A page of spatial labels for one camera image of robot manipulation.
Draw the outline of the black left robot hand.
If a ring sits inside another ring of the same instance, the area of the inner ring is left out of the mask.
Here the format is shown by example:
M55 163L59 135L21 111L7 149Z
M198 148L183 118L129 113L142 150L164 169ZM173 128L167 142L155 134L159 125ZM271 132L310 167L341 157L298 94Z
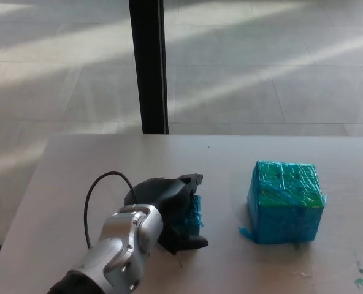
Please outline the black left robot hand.
M208 246L208 240L200 236L201 197L196 194L202 181L203 175L198 173L151 178L128 192L124 205L153 205L160 212L163 230L158 243L171 254L201 249Z

